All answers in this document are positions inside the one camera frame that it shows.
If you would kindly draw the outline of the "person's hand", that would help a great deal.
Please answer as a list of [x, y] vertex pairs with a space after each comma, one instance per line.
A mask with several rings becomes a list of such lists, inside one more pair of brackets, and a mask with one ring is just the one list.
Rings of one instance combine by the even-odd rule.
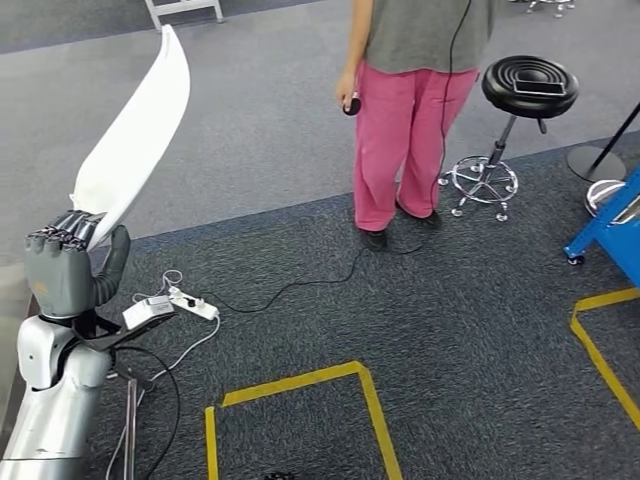
[[336, 101], [347, 116], [357, 115], [361, 108], [355, 80], [354, 71], [346, 70], [340, 74], [335, 87]]

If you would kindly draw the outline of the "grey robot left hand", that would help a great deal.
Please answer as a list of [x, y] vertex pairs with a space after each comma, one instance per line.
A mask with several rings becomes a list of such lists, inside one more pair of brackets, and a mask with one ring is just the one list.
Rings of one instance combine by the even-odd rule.
[[100, 214], [68, 210], [25, 237], [27, 282], [42, 315], [75, 317], [106, 304], [118, 292], [131, 237], [123, 225], [115, 227], [106, 259], [94, 275], [89, 244], [101, 219]]

